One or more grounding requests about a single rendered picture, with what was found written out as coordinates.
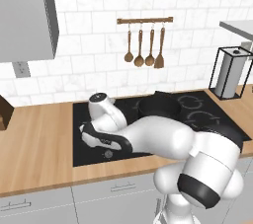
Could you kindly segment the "black frying pan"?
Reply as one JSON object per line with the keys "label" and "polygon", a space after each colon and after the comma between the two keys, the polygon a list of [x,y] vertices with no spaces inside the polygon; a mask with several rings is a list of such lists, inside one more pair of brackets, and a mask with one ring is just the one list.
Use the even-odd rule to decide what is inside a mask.
{"label": "black frying pan", "polygon": [[171,94],[159,91],[142,98],[137,108],[140,117],[158,115],[173,119],[177,119],[182,110],[180,103]]}

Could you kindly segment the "wooden ladle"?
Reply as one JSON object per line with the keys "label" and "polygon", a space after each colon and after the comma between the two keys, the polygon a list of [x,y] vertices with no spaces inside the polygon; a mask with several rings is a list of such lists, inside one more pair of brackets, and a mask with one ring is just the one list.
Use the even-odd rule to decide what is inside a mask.
{"label": "wooden ladle", "polygon": [[134,65],[136,67],[141,67],[144,63],[144,59],[141,56],[141,46],[142,46],[142,30],[138,32],[138,56],[134,60]]}

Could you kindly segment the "small wooden spoon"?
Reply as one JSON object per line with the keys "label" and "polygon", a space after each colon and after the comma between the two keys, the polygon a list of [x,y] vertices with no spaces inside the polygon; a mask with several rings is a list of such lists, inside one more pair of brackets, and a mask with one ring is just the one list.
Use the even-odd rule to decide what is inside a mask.
{"label": "small wooden spoon", "polygon": [[130,41],[131,41],[131,32],[127,33],[127,53],[125,55],[125,61],[131,62],[133,60],[133,55],[130,52]]}

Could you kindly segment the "wooden round spoon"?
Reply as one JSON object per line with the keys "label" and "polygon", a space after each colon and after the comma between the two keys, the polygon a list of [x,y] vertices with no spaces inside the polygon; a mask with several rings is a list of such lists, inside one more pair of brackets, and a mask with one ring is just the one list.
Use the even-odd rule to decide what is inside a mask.
{"label": "wooden round spoon", "polygon": [[149,48],[149,54],[145,58],[145,64],[147,66],[152,66],[154,63],[154,57],[152,55],[152,48],[153,48],[153,41],[154,41],[154,29],[151,29],[150,31],[150,48]]}

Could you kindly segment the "wooden spatula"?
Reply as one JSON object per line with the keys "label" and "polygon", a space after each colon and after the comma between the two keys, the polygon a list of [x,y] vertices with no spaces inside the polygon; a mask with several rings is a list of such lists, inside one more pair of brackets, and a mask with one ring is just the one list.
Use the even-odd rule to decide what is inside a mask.
{"label": "wooden spatula", "polygon": [[164,37],[165,37],[165,28],[162,28],[161,32],[160,32],[160,48],[159,48],[159,53],[158,53],[158,55],[157,55],[157,57],[155,59],[155,62],[154,62],[154,67],[156,69],[164,67],[164,58],[163,58],[163,55],[162,55]]}

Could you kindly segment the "black glass hob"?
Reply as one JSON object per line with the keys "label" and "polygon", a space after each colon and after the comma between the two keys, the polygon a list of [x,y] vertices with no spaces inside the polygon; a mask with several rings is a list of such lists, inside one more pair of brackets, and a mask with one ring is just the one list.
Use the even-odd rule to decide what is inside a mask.
{"label": "black glass hob", "polygon": [[[236,135],[242,141],[250,141],[250,136],[230,118],[225,111],[205,92],[185,92],[171,94],[181,107],[179,120],[195,131],[204,129],[206,126],[216,124],[219,126],[232,127]],[[116,99],[115,105],[126,116],[127,123],[138,120],[138,103],[144,97]],[[149,153],[127,153],[121,150],[107,149],[104,147],[89,147],[82,139],[79,126],[83,122],[91,120],[88,111],[88,103],[76,103],[73,105],[73,166],[93,165],[105,162],[113,162],[124,159],[149,156]],[[106,158],[106,150],[113,152],[112,158]]]}

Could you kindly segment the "grey paper towel roll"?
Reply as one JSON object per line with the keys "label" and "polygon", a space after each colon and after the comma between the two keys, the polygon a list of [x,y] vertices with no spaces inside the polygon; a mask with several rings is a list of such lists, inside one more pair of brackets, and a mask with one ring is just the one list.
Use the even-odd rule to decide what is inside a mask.
{"label": "grey paper towel roll", "polygon": [[246,52],[241,48],[228,48],[221,63],[214,92],[224,99],[233,98],[246,61]]}

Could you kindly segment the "grey drawer front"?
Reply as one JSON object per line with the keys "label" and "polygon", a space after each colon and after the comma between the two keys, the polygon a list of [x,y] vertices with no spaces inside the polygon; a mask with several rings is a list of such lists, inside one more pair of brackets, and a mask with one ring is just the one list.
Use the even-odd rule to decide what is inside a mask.
{"label": "grey drawer front", "polygon": [[70,187],[0,198],[0,206],[21,202],[32,206],[0,211],[0,224],[77,224]]}
{"label": "grey drawer front", "polygon": [[[115,184],[136,188],[111,192]],[[152,224],[164,196],[155,188],[153,174],[74,186],[79,224]]]}

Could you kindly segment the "brown wooden box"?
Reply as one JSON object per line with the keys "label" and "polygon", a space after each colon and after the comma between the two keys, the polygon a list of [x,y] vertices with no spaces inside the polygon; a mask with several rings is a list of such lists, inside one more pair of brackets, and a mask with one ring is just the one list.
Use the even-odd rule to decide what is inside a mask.
{"label": "brown wooden box", "polygon": [[0,131],[7,129],[13,111],[14,107],[0,95]]}

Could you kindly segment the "grey cupboard door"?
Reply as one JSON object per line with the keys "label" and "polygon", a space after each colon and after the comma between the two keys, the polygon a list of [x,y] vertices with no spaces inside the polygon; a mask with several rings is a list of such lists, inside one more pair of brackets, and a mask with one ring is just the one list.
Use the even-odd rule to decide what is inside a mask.
{"label": "grey cupboard door", "polygon": [[244,188],[231,205],[226,224],[253,223],[253,158],[243,158],[240,163],[245,166],[243,170]]}

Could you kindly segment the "wooden utensil rail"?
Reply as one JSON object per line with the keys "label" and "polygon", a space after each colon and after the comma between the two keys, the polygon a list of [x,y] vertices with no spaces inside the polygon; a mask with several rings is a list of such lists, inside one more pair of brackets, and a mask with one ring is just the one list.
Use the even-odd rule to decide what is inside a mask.
{"label": "wooden utensil rail", "polygon": [[117,19],[117,24],[146,24],[146,23],[173,23],[173,17],[167,18],[138,18],[138,19]]}

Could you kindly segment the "grey wall socket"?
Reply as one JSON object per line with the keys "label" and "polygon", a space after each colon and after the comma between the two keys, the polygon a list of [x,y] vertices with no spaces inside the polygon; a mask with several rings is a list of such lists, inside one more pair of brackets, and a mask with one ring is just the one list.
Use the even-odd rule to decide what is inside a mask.
{"label": "grey wall socket", "polygon": [[13,62],[12,65],[17,78],[28,78],[31,76],[27,61]]}

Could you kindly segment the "grey wall shelf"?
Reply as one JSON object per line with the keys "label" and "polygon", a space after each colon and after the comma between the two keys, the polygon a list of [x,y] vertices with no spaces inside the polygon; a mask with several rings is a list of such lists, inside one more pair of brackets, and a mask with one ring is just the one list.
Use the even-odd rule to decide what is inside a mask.
{"label": "grey wall shelf", "polygon": [[253,20],[220,21],[219,25],[239,36],[253,40]]}

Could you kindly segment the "grey wall cupboard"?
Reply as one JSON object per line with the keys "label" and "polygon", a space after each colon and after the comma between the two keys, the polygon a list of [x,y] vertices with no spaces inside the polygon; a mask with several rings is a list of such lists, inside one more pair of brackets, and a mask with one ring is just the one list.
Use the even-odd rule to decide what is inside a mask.
{"label": "grey wall cupboard", "polygon": [[0,0],[0,62],[54,59],[58,37],[54,0]]}

